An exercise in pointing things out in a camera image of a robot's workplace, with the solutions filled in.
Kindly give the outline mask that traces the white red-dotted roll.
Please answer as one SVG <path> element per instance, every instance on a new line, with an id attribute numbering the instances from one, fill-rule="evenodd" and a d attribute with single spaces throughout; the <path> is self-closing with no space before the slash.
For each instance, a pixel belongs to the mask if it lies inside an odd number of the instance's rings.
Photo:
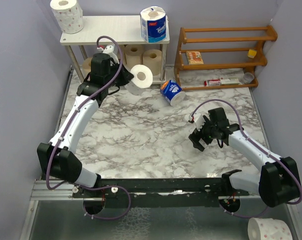
<path id="1" fill-rule="evenodd" d="M 83 11 L 77 0 L 52 0 L 50 7 L 63 33 L 75 34 L 83 29 Z"/>
<path id="2" fill-rule="evenodd" d="M 129 93 L 133 95 L 141 95 L 153 83 L 153 74 L 151 70 L 144 65 L 135 65 L 131 71 L 133 79 L 125 85 Z"/>

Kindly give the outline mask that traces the brown paper roll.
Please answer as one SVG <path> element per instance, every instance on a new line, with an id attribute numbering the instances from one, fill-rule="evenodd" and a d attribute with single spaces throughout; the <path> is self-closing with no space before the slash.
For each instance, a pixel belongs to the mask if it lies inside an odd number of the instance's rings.
<path id="1" fill-rule="evenodd" d="M 141 44 L 128 44 L 125 47 L 126 65 L 132 69 L 135 65 L 141 65 L 143 62 L 144 46 Z"/>
<path id="2" fill-rule="evenodd" d="M 91 60 L 92 60 L 92 58 L 89 57 L 82 64 L 84 78 L 86 78 L 86 76 L 91 72 Z"/>
<path id="3" fill-rule="evenodd" d="M 125 45 L 120 45 L 117 51 L 117 57 L 119 61 L 123 61 L 123 64 L 126 65 L 126 56 L 125 56 Z"/>
<path id="4" fill-rule="evenodd" d="M 158 49 L 147 50 L 143 53 L 143 64 L 147 66 L 154 76 L 160 74 L 162 52 Z"/>

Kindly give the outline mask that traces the blue roll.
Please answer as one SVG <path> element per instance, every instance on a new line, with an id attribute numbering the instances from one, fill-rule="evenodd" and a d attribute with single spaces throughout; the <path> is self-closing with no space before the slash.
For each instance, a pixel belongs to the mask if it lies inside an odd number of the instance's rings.
<path id="1" fill-rule="evenodd" d="M 166 12 L 151 6 L 140 12 L 141 36 L 147 43 L 157 43 L 166 37 Z"/>
<path id="2" fill-rule="evenodd" d="M 181 103 L 186 95 L 174 79 L 166 81 L 160 87 L 160 93 L 166 99 L 166 101 L 173 107 Z"/>

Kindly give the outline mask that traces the white red-dotted roll front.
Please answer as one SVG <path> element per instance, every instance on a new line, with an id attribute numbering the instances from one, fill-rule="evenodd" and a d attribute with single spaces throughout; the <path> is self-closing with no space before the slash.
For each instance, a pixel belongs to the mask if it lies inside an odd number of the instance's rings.
<path id="1" fill-rule="evenodd" d="M 52 0 L 50 7 L 63 33 L 75 34 L 83 29 L 83 11 L 77 0 Z"/>

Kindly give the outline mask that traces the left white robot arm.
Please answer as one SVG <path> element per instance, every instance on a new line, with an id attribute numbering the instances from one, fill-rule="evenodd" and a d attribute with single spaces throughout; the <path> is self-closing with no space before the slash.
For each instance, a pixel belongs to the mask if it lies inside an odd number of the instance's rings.
<path id="1" fill-rule="evenodd" d="M 48 143 L 37 147 L 45 180 L 50 177 L 63 182 L 84 186 L 90 197 L 101 193 L 101 176 L 85 169 L 75 156 L 79 139 L 88 122 L 110 95 L 112 86 L 124 86 L 133 79 L 133 74 L 116 60 L 112 53 L 96 53 L 91 60 L 91 71 L 77 89 L 77 96 L 66 120 Z"/>

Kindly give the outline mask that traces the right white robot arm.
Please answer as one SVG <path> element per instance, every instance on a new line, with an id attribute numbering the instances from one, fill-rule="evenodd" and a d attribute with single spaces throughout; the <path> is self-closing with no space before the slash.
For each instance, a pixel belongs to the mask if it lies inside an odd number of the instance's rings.
<path id="1" fill-rule="evenodd" d="M 242 154 L 259 171 L 258 175 L 233 170 L 222 175 L 221 192 L 231 196 L 237 190 L 259 195 L 269 207 L 292 203 L 302 196 L 302 187 L 296 161 L 269 151 L 251 138 L 238 123 L 231 124 L 222 107 L 209 111 L 209 115 L 193 113 L 189 122 L 195 125 L 189 135 L 193 147 L 203 151 L 217 140 L 219 147 L 229 146 Z"/>

